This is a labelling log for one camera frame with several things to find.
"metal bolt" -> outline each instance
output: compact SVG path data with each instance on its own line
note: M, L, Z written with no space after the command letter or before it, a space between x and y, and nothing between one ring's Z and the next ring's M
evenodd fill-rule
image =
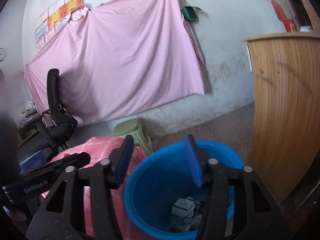
M101 161L100 161L100 164L101 165L108 165L110 163L110 160L109 159L102 159Z
M219 163L219 161L217 159L209 159L208 163L211 165L217 165Z
M73 172L75 169L76 169L75 166L68 166L68 167L66 167L65 171L66 172Z
M244 166L244 167L243 167L243 170L244 170L245 172L252 172L252 171L253 171L253 169L252 169L250 166Z

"black chair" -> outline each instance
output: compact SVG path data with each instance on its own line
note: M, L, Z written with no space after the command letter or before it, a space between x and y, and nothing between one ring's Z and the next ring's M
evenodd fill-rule
M68 149L66 142L70 140L78 121L65 111L63 103L60 100L58 69L51 69L48 72L47 96L49 109L34 117L24 125L27 125L30 122L36 125L42 138L33 147L32 152L35 153L45 148L51 148L52 154L47 158L47 160L50 161L59 153L58 147L61 147L63 150ZM42 122L42 118L45 114L50 115L56 126L50 128L45 127Z

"green stool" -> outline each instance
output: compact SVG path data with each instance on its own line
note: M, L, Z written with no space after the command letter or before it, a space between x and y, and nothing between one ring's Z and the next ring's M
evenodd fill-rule
M151 139L142 128L138 119L119 123L113 130L114 137L125 138L128 134L133 137L135 144L140 144L148 156L153 153Z

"blue trash can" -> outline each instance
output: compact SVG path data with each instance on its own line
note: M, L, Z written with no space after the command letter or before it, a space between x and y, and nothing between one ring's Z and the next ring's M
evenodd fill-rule
M243 168L239 155L228 146L208 140L196 140L210 158L234 168ZM207 190L193 183L184 142L162 148L141 162L130 176L124 190L124 207L131 221L145 233L163 240L191 240L197 231L167 232L171 206L178 198L191 196L206 200ZM229 187L227 219L234 213L234 192Z

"clock face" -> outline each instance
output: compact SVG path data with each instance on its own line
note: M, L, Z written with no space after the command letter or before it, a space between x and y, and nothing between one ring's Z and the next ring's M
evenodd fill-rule
M4 49L0 48L0 61L4 58Z

